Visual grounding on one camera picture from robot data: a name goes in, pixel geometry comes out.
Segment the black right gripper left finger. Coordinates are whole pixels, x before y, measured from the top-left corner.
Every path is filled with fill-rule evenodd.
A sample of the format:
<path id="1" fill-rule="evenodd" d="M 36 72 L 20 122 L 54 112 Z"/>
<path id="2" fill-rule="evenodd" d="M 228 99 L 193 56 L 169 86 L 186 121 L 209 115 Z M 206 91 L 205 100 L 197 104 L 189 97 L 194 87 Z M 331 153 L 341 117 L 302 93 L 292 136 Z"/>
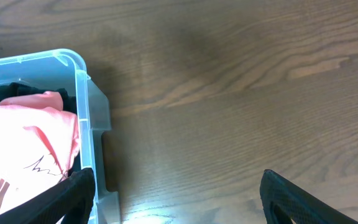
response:
<path id="1" fill-rule="evenodd" d="M 22 205 L 0 214 L 0 224 L 85 224 L 96 191 L 94 172 L 85 168 Z"/>

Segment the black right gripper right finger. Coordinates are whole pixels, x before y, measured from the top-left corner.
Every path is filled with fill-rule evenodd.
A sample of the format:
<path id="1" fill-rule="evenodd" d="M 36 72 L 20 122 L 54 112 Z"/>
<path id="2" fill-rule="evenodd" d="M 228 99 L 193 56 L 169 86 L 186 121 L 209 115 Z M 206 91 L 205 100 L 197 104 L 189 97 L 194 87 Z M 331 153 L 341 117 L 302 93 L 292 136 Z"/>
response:
<path id="1" fill-rule="evenodd" d="M 273 170 L 264 170 L 260 198 L 267 224 L 358 224 Z"/>

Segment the pink printed t-shirt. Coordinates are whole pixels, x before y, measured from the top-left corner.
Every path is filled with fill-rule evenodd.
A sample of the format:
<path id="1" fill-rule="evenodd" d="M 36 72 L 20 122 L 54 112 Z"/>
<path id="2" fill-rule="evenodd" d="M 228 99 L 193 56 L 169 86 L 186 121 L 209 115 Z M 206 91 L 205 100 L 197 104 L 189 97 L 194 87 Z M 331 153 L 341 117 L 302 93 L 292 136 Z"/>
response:
<path id="1" fill-rule="evenodd" d="M 80 151 L 76 114 L 56 91 L 0 102 L 0 214 L 68 177 Z"/>

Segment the dark navy taped garment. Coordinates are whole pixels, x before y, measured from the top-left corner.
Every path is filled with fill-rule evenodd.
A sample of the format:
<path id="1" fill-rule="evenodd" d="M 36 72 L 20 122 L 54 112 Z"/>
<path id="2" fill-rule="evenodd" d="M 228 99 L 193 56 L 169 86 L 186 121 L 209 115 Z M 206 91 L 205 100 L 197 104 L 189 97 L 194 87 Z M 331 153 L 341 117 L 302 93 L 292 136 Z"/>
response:
<path id="1" fill-rule="evenodd" d="M 42 94 L 46 91 L 50 90 L 43 90 L 20 83 L 10 83 L 9 85 L 0 86 L 0 103 L 8 98 Z M 64 88 L 52 90 L 52 92 L 60 94 L 60 97 L 62 98 L 63 111 L 77 114 L 75 96 L 70 96 Z"/>

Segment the clear plastic storage bin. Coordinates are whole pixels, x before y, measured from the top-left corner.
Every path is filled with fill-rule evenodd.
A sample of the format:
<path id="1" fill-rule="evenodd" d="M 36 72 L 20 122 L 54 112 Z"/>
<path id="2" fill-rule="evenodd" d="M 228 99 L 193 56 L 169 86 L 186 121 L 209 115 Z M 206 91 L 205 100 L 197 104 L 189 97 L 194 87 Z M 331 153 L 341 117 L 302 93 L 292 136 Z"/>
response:
<path id="1" fill-rule="evenodd" d="M 76 98 L 80 126 L 80 161 L 94 171 L 96 191 L 90 223 L 120 223 L 119 195 L 106 188 L 102 135 L 111 130 L 106 95 L 87 74 L 83 58 L 70 49 L 55 49 L 0 58 L 0 86 L 21 83 L 43 90 L 65 89 Z"/>

